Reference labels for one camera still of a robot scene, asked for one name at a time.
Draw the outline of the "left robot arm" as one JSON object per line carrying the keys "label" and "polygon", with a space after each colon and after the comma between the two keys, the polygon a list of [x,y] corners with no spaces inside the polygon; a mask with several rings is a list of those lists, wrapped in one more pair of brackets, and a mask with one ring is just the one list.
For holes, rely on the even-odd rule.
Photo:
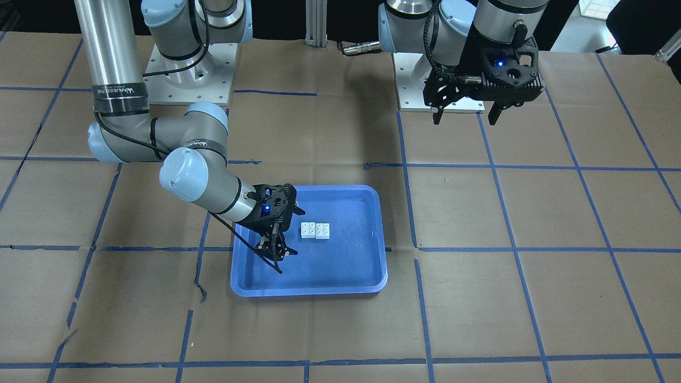
{"label": "left robot arm", "polygon": [[384,1],[383,51],[423,54],[429,70],[423,103],[439,124],[465,97],[492,102],[487,117],[532,102],[543,92],[534,31],[547,1]]}

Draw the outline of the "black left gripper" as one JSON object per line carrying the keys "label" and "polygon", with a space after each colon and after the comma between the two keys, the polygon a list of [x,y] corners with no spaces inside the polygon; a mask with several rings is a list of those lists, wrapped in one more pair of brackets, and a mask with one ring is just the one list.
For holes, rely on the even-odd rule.
{"label": "black left gripper", "polygon": [[509,107],[533,101],[544,90],[534,36],[525,41],[513,37],[504,44],[475,32],[455,67],[436,61],[432,37],[424,37],[424,48],[432,70],[424,82],[423,101],[432,107],[433,124],[440,124],[446,106],[469,97],[493,102],[487,121],[494,126]]}

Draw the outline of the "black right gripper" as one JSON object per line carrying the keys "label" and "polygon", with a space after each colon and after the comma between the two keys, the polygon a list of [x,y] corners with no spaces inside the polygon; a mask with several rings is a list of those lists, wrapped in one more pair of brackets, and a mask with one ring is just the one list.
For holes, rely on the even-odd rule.
{"label": "black right gripper", "polygon": [[282,274],[279,262],[298,251],[289,247],[285,240],[292,216],[298,214],[297,190],[292,184],[255,185],[255,191],[246,193],[246,198],[255,201],[253,211],[246,216],[246,227],[262,235],[256,246],[256,253],[265,263]]}

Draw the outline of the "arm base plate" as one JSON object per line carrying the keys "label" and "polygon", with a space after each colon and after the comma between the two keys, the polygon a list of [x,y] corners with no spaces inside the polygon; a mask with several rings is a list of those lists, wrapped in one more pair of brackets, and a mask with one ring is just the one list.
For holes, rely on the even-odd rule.
{"label": "arm base plate", "polygon": [[237,53],[237,43],[211,44],[207,55],[195,67],[168,75],[145,77],[149,104],[189,106],[205,101],[228,106]]}
{"label": "arm base plate", "polygon": [[[423,88],[431,71],[430,64],[423,54],[392,53],[398,104],[401,111],[432,112],[424,104]],[[448,113],[482,113],[485,107],[482,101],[475,101],[469,97],[446,106]]]}

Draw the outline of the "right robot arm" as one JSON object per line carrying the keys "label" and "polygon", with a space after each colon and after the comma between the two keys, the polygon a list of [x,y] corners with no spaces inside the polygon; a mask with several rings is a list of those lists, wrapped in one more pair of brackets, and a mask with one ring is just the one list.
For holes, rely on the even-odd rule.
{"label": "right robot arm", "polygon": [[165,190],[206,209],[226,227],[236,223],[258,233],[260,242],[249,249],[280,271],[279,262],[296,254],[285,232],[293,215],[304,215],[296,188],[251,185],[229,172],[228,116],[214,103],[195,102],[181,117],[151,117],[129,2],[74,4],[93,81],[90,152],[107,163],[160,160]]}

